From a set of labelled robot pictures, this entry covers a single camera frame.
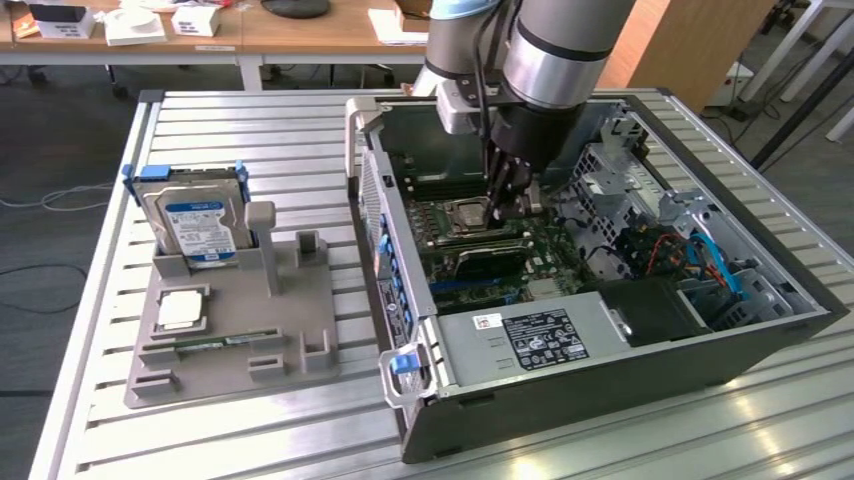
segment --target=sticker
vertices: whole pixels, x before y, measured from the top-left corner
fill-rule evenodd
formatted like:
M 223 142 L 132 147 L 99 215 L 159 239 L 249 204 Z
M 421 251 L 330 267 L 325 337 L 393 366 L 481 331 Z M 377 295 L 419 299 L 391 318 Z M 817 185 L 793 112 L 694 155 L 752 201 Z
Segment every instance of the sticker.
M 172 203 L 166 213 L 187 257 L 206 262 L 235 255 L 231 229 L 221 221 L 226 216 L 223 202 Z
M 506 318 L 503 323 L 519 365 L 526 370 L 590 357 L 566 310 Z
M 234 52 L 238 47 L 229 47 L 226 45 L 196 45 L 196 51 L 199 52 Z
M 475 321 L 475 328 L 483 330 L 485 328 L 497 328 L 502 326 L 502 314 L 489 313 L 486 315 L 475 315 L 471 317 Z

